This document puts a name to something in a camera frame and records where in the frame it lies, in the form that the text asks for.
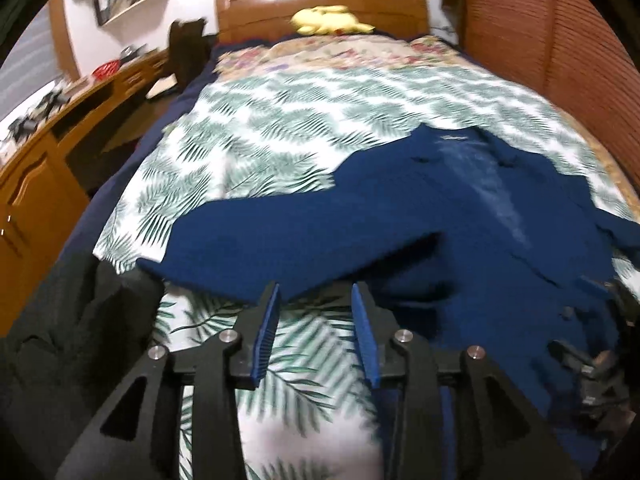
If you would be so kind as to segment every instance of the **blue gripper pad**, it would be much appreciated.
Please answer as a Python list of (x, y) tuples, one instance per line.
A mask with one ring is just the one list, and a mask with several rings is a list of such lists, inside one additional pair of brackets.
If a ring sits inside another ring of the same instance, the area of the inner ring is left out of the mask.
[(257, 388), (260, 381), (267, 374), (267, 366), (271, 357), (271, 348), (273, 348), (273, 340), (276, 337), (276, 328), (278, 327), (278, 318), (280, 317), (280, 285), (278, 283), (273, 287), (273, 292), (267, 303), (267, 307), (262, 318), (258, 336), (254, 342), (253, 363), (251, 368), (251, 379)]
[(378, 346), (371, 331), (360, 289), (356, 283), (351, 287), (351, 312), (353, 313), (353, 324), (356, 333), (356, 352), (364, 368), (364, 377), (369, 381), (372, 388), (379, 388), (380, 361), (378, 359)]

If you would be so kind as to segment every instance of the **yellow plush toy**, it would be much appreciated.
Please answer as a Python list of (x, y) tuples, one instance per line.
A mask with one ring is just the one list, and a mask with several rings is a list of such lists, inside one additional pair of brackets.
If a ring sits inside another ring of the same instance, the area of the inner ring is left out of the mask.
[(369, 33), (372, 25), (360, 23), (345, 6), (313, 7), (296, 12), (291, 23), (299, 34), (352, 34), (354, 32)]

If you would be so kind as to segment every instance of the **desk drawer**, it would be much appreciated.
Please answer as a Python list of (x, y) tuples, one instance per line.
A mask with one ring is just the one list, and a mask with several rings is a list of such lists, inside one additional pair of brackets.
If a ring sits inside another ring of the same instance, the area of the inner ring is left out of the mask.
[(132, 71), (128, 74), (122, 74), (122, 81), (120, 84), (122, 85), (122, 89), (126, 91), (129, 88), (132, 88), (133, 86), (143, 82), (144, 79), (145, 70), (144, 68), (140, 67), (140, 69)]
[(164, 66), (166, 65), (166, 58), (163, 57), (149, 64), (149, 70), (151, 74), (151, 79), (157, 79), (163, 76)]

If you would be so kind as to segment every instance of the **wooden wardrobe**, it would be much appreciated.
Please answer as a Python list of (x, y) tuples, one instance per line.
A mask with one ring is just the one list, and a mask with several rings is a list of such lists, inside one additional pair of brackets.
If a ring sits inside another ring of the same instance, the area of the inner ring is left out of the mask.
[(465, 0), (463, 41), (578, 119), (640, 187), (640, 73), (588, 0)]

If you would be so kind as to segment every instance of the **metal screw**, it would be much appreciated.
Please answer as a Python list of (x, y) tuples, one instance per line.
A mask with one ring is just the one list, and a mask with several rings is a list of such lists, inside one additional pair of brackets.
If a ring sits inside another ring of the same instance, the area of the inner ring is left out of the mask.
[(158, 361), (158, 359), (162, 359), (166, 354), (166, 348), (162, 345), (152, 346), (146, 354), (154, 361)]
[(484, 350), (484, 348), (478, 345), (470, 346), (469, 348), (466, 349), (466, 353), (472, 359), (484, 359), (486, 356), (486, 351)]
[(401, 328), (400, 330), (396, 331), (394, 337), (399, 343), (408, 343), (409, 341), (411, 341), (411, 339), (414, 338), (414, 333), (405, 328)]
[(238, 339), (238, 332), (232, 329), (223, 330), (222, 332), (220, 332), (218, 337), (223, 343), (231, 343)]

